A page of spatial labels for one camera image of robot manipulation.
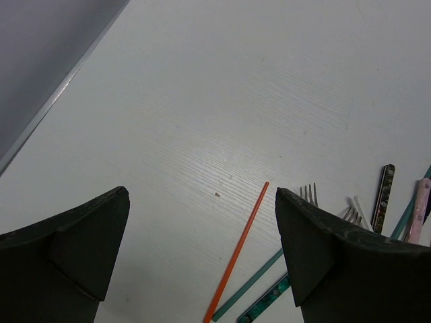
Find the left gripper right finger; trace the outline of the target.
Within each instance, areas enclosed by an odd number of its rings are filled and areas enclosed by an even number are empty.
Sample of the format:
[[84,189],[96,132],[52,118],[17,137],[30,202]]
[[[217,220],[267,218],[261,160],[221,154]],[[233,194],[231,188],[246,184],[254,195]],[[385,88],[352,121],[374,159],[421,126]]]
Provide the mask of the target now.
[[342,220],[278,188],[275,215],[305,322],[429,322],[430,249]]

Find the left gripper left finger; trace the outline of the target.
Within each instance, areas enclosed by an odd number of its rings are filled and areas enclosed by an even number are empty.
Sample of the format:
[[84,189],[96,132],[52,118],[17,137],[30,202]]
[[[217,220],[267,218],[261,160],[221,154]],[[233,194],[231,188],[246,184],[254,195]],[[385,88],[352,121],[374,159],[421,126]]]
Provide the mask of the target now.
[[105,300],[130,209],[118,186],[1,235],[2,322],[93,322]]

